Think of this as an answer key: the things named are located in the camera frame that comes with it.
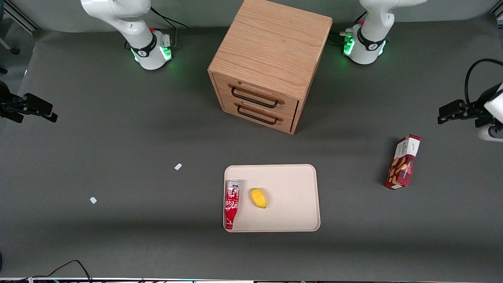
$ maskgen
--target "drawer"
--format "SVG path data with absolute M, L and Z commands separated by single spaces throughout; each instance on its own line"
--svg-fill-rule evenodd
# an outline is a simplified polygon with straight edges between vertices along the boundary
M 279 114 L 286 117 L 295 115 L 298 101 L 284 95 L 263 90 L 234 78 L 213 74 L 220 99 L 253 105 L 265 113 Z
M 223 100 L 224 111 L 246 120 L 290 133 L 292 118 L 278 114 L 270 114 L 257 109 L 250 104 L 238 103 L 237 101 Z

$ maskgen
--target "wire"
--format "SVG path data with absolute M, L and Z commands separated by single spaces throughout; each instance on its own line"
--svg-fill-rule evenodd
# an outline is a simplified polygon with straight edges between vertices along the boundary
M 155 10 L 154 8 L 152 8 L 152 7 L 150 7 L 150 9 L 152 10 L 152 12 L 156 13 L 157 15 L 159 15 L 160 17 L 162 17 L 163 19 L 170 20 L 170 21 L 175 22 L 175 23 L 177 23 L 177 24 L 179 24 L 179 25 L 182 25 L 182 26 L 184 26 L 184 27 L 186 27 L 186 28 L 189 28 L 189 27 L 188 27 L 187 25 L 185 25 L 185 24 L 182 24 L 182 23 L 180 23 L 180 22 L 177 22 L 177 21 L 175 21 L 175 20 L 173 20 L 173 19 L 170 19 L 170 18 L 168 18 L 168 17 L 166 17 L 166 16 L 161 15 L 158 11 L 156 11 L 156 10 Z
M 501 62 L 501 61 L 498 61 L 495 59 L 485 58 L 485 59 L 480 59 L 479 61 L 473 63 L 472 66 L 470 67 L 470 69 L 468 69 L 468 72 L 466 73 L 466 78 L 465 78 L 465 100 L 466 100 L 466 104 L 468 104 L 468 107 L 470 107 L 470 109 L 473 109 L 473 105 L 470 103 L 470 99 L 468 97 L 468 81 L 470 80 L 470 75 L 471 75 L 471 72 L 473 71 L 473 68 L 475 68 L 475 66 L 477 66 L 478 64 L 480 64 L 482 62 L 491 62 L 494 64 L 498 64 L 500 66 L 503 66 L 503 62 Z
M 7 282 L 10 282 L 10 283 L 19 283 L 19 282 L 24 282 L 26 281 L 27 279 L 29 278 L 40 278 L 40 277 L 50 277 L 51 275 L 53 275 L 54 273 L 56 273 L 56 271 L 60 270 L 61 268 L 69 265 L 70 263 L 72 262 L 76 262 L 78 263 L 81 267 L 82 267 L 82 270 L 84 270 L 84 273 L 86 274 L 86 277 L 88 278 L 88 281 L 89 283 L 92 283 L 92 280 L 91 280 L 91 276 L 89 276 L 89 273 L 88 271 L 86 270 L 86 268 L 82 265 L 82 263 L 77 260 L 77 259 L 74 259 L 74 260 L 71 260 L 65 264 L 63 264 L 62 266 L 56 268 L 54 271 L 52 271 L 51 273 L 49 273 L 48 275 L 37 275 L 37 276 L 30 276 L 30 277 L 26 277 L 26 278 L 23 278 L 23 279 L 20 279 L 20 280 L 11 280 L 11 281 L 7 281 Z
M 177 46 L 177 43 L 178 43 L 178 28 L 174 24 L 172 24 L 170 21 L 175 22 L 177 24 L 180 24 L 180 25 L 186 27 L 187 29 L 189 29 L 189 27 L 187 25 L 185 25 L 185 24 L 182 24 L 180 22 L 177 22 L 177 21 L 175 21 L 173 19 L 170 19 L 170 18 L 168 18 L 166 16 L 161 15 L 158 11 L 156 11 L 152 7 L 150 7 L 150 9 L 152 10 L 152 12 L 154 12 L 156 15 L 158 15 L 159 17 L 161 17 L 163 20 L 165 20 L 169 25 L 171 25 L 175 29 L 175 43 L 173 44 L 173 48 L 175 48 Z
M 353 24 L 357 23 L 361 18 L 363 18 L 364 15 L 367 14 L 367 11 L 365 10 L 365 12 L 363 12 L 363 14 L 361 16 L 359 16 L 354 22 Z

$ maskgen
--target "cabinet top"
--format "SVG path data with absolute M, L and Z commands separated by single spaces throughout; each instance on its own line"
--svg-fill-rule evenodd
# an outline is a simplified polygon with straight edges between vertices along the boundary
M 208 70 L 303 99 L 332 19 L 265 0 L 244 0 Z

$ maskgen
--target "gray mat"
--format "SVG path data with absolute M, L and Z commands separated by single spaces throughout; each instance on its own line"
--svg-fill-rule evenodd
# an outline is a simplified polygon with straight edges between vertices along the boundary
M 21 92 L 60 118 L 2 135 L 2 276 L 79 259 L 95 277 L 503 280 L 503 144 L 479 140 L 473 121 L 436 122 L 474 61 L 503 59 L 494 17 L 398 23 L 371 66 L 328 43 L 293 136 L 220 110 L 206 68 L 224 34 L 181 31 L 153 72 L 119 33 L 37 35 Z M 472 98 L 500 74 L 477 67 Z M 411 185 L 391 191 L 382 183 L 409 133 L 422 137 Z M 295 163 L 317 169 L 317 232 L 222 228 L 227 166 Z

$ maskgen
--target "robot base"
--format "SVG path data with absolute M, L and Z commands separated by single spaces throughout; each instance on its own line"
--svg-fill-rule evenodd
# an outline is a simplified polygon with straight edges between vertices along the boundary
M 362 25 L 357 24 L 352 28 L 346 29 L 345 33 L 341 33 L 345 34 L 349 39 L 344 45 L 343 55 L 351 58 L 355 63 L 368 65 L 373 63 L 377 57 L 382 54 L 386 41 L 384 41 L 381 46 L 377 46 L 375 50 L 368 51 L 365 45 L 358 40 L 358 37 L 353 36 L 356 35 L 356 32 L 361 26 Z
M 155 70 L 162 67 L 166 62 L 172 58 L 171 38 L 169 34 L 163 34 L 160 31 L 153 31 L 154 36 L 157 37 L 157 44 L 150 52 L 148 57 L 137 56 L 133 50 L 134 59 L 147 70 Z
M 494 131 L 492 127 L 491 125 L 481 127 L 478 132 L 478 137 L 489 142 L 503 142 L 503 134 Z

